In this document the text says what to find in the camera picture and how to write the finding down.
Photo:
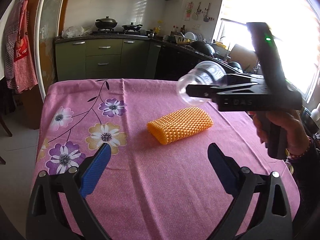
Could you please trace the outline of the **person's right hand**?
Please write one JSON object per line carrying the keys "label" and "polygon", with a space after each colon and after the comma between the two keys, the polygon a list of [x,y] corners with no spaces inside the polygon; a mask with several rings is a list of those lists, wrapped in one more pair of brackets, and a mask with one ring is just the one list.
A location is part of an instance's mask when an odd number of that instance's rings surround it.
{"label": "person's right hand", "polygon": [[299,113],[296,110],[289,112],[270,111],[265,115],[268,120],[283,128],[287,135],[287,150],[291,159],[306,158],[315,153],[313,140],[307,136]]}

